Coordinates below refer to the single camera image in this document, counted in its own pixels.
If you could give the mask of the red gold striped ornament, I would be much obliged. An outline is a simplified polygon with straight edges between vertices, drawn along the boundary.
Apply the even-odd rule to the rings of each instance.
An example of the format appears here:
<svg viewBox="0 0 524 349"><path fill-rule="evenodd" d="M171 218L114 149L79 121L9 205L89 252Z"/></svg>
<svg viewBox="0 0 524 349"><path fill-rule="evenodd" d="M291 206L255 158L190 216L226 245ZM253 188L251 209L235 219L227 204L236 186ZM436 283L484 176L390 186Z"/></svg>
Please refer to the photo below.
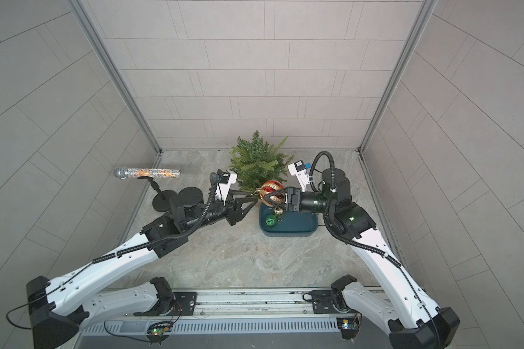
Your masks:
<svg viewBox="0 0 524 349"><path fill-rule="evenodd" d="M266 206L279 206L284 202L284 195L281 193L282 189L284 189L282 183L276 180L269 180L259 188L259 196Z"/></svg>

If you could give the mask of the gold ball ornament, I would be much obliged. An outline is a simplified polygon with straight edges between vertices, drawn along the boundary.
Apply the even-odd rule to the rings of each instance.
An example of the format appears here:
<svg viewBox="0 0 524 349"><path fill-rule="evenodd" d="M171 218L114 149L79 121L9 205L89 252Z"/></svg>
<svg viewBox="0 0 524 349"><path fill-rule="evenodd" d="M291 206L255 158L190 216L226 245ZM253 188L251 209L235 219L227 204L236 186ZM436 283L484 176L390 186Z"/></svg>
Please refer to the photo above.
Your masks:
<svg viewBox="0 0 524 349"><path fill-rule="evenodd" d="M285 213L284 209L280 208L280 207L275 207L274 208L274 214L277 216L277 217L281 217L283 216L283 214Z"/></svg>

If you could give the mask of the green glitter ball ornament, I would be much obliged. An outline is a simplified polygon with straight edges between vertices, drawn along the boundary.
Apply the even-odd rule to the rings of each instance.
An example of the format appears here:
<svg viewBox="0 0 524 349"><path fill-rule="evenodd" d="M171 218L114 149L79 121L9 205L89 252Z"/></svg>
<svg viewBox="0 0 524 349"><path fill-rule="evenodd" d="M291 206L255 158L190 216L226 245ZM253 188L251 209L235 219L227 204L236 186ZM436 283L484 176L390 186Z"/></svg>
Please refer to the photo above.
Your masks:
<svg viewBox="0 0 524 349"><path fill-rule="evenodd" d="M273 228L279 223L279 218L275 214L269 214L264 218L263 223L266 227Z"/></svg>

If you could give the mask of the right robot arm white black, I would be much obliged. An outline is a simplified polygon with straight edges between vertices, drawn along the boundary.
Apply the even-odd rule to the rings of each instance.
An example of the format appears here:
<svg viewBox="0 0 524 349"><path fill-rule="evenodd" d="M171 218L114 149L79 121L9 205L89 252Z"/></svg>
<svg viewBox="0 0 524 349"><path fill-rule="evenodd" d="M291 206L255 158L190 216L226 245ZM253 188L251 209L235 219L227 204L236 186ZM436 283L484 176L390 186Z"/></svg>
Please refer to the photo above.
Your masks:
<svg viewBox="0 0 524 349"><path fill-rule="evenodd" d="M354 277L344 276L331 286L336 308L371 320L393 348L448 347L460 325L455 311L441 308L408 274L371 216L353 202L343 170L324 170L322 180L322 187L311 191L269 181L259 193L268 205L284 212L321 214L330 235L353 249L386 294L380 298Z"/></svg>

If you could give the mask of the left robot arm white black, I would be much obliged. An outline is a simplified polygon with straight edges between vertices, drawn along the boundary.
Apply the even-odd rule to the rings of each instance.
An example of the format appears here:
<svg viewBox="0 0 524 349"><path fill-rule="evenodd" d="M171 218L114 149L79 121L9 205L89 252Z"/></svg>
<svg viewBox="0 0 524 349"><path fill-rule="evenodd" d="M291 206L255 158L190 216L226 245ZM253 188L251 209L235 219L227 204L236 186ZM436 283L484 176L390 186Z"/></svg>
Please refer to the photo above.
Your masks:
<svg viewBox="0 0 524 349"><path fill-rule="evenodd" d="M225 199L222 193L223 186L211 189L206 199L196 187L170 192L168 211L121 246L63 276L39 276L27 283L33 346L58 348L86 326L118 316L178 314L176 297L163 277L130 289L104 289L183 246L202 226L220 220L235 225L258 201L238 190L227 192Z"/></svg>

